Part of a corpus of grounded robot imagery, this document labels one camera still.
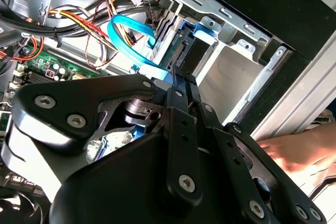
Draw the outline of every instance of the silver metal frame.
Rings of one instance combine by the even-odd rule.
[[[336,98],[335,52],[336,31],[253,131],[254,139],[302,132]]]
[[[241,100],[237,103],[230,115],[224,120],[223,125],[229,122],[236,122],[239,114],[244,112],[244,108],[256,97],[257,93],[263,88],[269,78],[274,74],[276,65],[284,58],[287,48],[281,46],[272,56],[270,62],[263,68],[253,84],[246,91]]]
[[[213,14],[230,24],[234,28],[241,31],[246,36],[250,37],[261,45],[266,45],[270,41],[270,37],[260,31],[258,28],[247,23],[239,15],[232,12],[229,8],[221,5],[216,0],[178,0],[182,4],[203,14]]]
[[[86,152],[61,156],[21,133],[14,125],[1,157],[13,172],[40,186],[53,202],[62,183],[74,172],[88,165]]]

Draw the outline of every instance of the capacitor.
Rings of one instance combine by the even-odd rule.
[[[69,80],[69,76],[65,75],[65,76],[62,76],[62,78],[60,79],[60,81],[67,81]]]
[[[59,63],[58,62],[55,62],[54,64],[52,64],[52,68],[58,70],[60,67]]]
[[[65,69],[65,67],[61,67],[59,70],[58,70],[58,72],[60,73],[60,74],[65,74],[66,73],[66,69]]]

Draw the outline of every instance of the hand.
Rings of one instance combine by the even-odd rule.
[[[312,168],[315,171],[322,170],[333,163],[335,149],[331,148],[331,142],[325,135],[316,132],[311,130],[297,135],[276,137],[261,141],[259,145],[288,174]],[[334,135],[329,136],[329,140],[336,141]]]

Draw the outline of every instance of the cable tie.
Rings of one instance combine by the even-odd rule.
[[[54,27],[54,37],[53,37],[54,41],[58,41],[58,36],[57,36],[57,27]]]
[[[28,41],[27,41],[26,43],[24,43],[24,44],[21,44],[20,41],[17,42],[17,44],[18,44],[20,47],[25,47],[25,46],[27,45],[27,43],[28,43]]]
[[[57,10],[57,12],[55,13],[55,18],[62,18],[61,11],[62,10]]]
[[[30,39],[32,37],[32,35],[28,34],[28,33],[21,33],[21,37]]]

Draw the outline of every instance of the screw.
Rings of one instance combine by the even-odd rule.
[[[251,211],[260,219],[265,217],[264,210],[262,209],[261,205],[254,200],[250,200],[249,202]]]
[[[70,115],[68,116],[68,124],[70,126],[75,127],[75,128],[82,128],[86,125],[86,120],[83,116],[81,115]]]
[[[314,215],[315,218],[317,218],[318,220],[322,220],[321,216],[319,215],[319,213],[315,209],[310,207],[309,210],[310,210],[311,214]]]
[[[147,81],[142,82],[142,84],[144,84],[147,88],[151,88],[152,87],[152,85],[149,82],[147,82]]]
[[[51,109],[56,105],[56,101],[47,95],[39,95],[35,98],[35,104],[44,109]]]
[[[195,182],[188,175],[182,174],[179,177],[178,183],[188,193],[193,193],[195,191]]]
[[[283,50],[282,49],[279,49],[278,51],[277,51],[277,56],[280,56],[280,55],[282,55],[283,54]]]
[[[28,47],[23,47],[22,52],[27,55],[30,52],[30,49]]]
[[[308,216],[307,216],[306,212],[300,206],[296,206],[296,210],[303,217],[303,219],[308,220]]]
[[[233,125],[233,128],[235,129],[236,132],[241,133],[241,129],[237,125]]]
[[[177,90],[175,91],[175,94],[177,94],[179,97],[183,96],[183,94],[181,92],[177,91]]]
[[[212,108],[211,108],[208,104],[204,105],[204,108],[205,108],[207,111],[212,112]]]

